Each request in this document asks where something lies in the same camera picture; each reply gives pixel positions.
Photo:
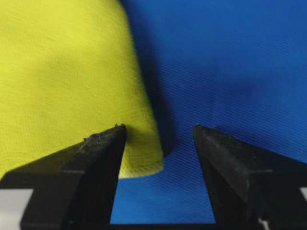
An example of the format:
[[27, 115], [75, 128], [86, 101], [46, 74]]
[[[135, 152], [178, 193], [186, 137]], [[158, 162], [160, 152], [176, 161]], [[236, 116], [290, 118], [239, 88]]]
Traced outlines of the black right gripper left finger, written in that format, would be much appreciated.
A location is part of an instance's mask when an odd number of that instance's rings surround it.
[[3, 230], [81, 230], [110, 222], [126, 143], [115, 125], [82, 142], [5, 173]]

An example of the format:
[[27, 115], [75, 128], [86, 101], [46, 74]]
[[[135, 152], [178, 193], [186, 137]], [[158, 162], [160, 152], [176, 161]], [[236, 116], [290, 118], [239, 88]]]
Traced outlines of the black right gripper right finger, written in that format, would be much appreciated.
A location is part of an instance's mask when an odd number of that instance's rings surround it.
[[218, 229], [306, 229], [305, 163], [201, 125], [193, 139]]

